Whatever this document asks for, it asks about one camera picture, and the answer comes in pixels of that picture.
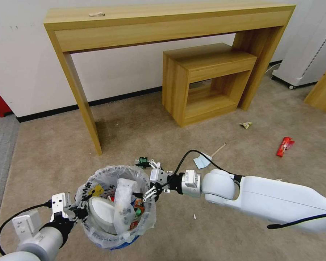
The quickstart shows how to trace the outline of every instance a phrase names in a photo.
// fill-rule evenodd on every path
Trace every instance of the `black baseboard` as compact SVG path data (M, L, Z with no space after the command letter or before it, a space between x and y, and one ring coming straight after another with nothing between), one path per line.
M270 62L270 63L268 64L268 66L273 66L273 65L276 65L276 64L281 63L281 62L282 62L282 60L280 60L280 61L275 61L275 62Z
M95 106L95 105L114 102L114 101L118 101L118 100L124 100L124 99L132 98L132 97L136 97L136 96L140 96L140 95L144 95L144 94L150 94L150 93L158 92L161 90L162 90L162 86L159 86L159 87L146 89L146 90L142 90L142 91L136 91L136 92L131 92L128 94L122 94L122 95L109 97L109 98L105 98L105 99L90 101L88 104L90 106ZM63 112L74 111L74 110L77 110L78 108L79 107L77 105L71 105L71 106L67 106L67 107L63 107L63 108L53 109L50 111L44 111L44 112L34 113L34 114L22 116L22 117L17 117L17 120L21 123L21 122L25 122L25 121L35 120L38 118L56 115L56 114L63 113Z

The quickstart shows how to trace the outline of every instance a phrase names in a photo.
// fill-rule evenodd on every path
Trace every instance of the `red snack wrapper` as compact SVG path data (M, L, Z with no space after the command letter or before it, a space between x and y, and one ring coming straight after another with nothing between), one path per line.
M294 141L292 140L291 137L284 137L283 142L281 143L278 151L276 152L276 155L282 157L284 156L285 150L288 150L291 148L291 146L294 144Z

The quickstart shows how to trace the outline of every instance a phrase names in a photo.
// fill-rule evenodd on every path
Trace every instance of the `power cord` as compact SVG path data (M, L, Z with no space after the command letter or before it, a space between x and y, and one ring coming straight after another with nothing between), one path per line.
M179 168L181 167L183 161L185 160L186 156L187 156L188 154L190 154L191 152L197 152L197 153L199 153L200 155L202 155L204 158L206 158L206 159L207 159L207 160L208 160L212 165L214 165L214 166L215 166L216 168L218 168L219 170L223 170L223 171L228 172L229 174L233 174L233 173L230 173L229 171L224 170L223 168L217 166L214 162L212 162L211 159L209 159L207 156L205 156L202 152L200 152L200 151L198 151L198 150L189 150L189 151L187 151L187 152L185 153L185 155L182 157L180 163L179 163L178 166L176 167L176 170L174 171L174 173L170 176L169 180L167 180L167 182L164 183L161 187L164 187L164 186L166 186L166 185L169 184L169 182L172 180L173 176L177 174L177 172L178 172Z
M292 226L292 225L297 225L299 223L306 222L306 221L309 221L309 220L314 220L314 219L319 219L319 218L324 218L324 217L326 218L326 214L311 216L311 217L308 217L308 218L306 217L306 218L299 219L299 220L296 220L296 221L292 221L292 222L289 222L289 223L286 223L286 224L283 224L283 225L271 224L271 225L268 225L267 228L268 229L284 228L284 227L289 227L289 226Z
M39 207L48 207L48 208L51 208L52 207L52 201L51 200L49 200L49 201L47 201L47 202L45 202L45 203L43 203L43 204L39 204L39 205L35 205L35 206L32 206L32 207L29 207L29 208L26 208L26 209L24 209L24 210L22 210L22 211L20 211L20 212L18 212L18 213L16 213L16 214L14 214L12 217L10 217L8 220L6 220L1 226L0 226L0 235L1 235L1 232L2 232L2 230L3 230L3 228L4 228L4 226L8 223L8 222L10 222L13 218L15 218L15 217L17 217L18 215L20 215L20 214L22 214L22 213L24 213L24 212L27 212L27 211L29 211L29 210L33 210L33 209L35 209L35 208L39 208ZM6 253L4 252L4 250L2 249L2 247L1 247L1 244L0 244L0 254L1 255L6 255Z

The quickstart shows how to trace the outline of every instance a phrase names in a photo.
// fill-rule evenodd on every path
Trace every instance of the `paper scrap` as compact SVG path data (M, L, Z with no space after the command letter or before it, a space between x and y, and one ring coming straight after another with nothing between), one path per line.
M248 129L252 125L252 122L248 121L245 123L239 123L239 125L242 125L245 129Z

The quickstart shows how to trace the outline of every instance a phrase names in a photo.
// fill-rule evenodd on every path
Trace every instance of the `trash can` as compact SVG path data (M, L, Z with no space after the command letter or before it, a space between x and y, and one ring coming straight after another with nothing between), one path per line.
M136 166L107 166L99 169L90 176L85 184L80 186L75 196L75 204L78 206L82 200L92 196L102 198L114 197L117 180L119 178L131 179L137 182L141 193L150 189L150 181L147 174ZM92 218L81 221L83 229L88 238L98 247L106 249L118 249L130 245L138 236L143 235L146 230L153 228L156 223L156 205L154 200L144 203L145 211L141 215L138 225L132 230L120 235L107 233L94 223Z

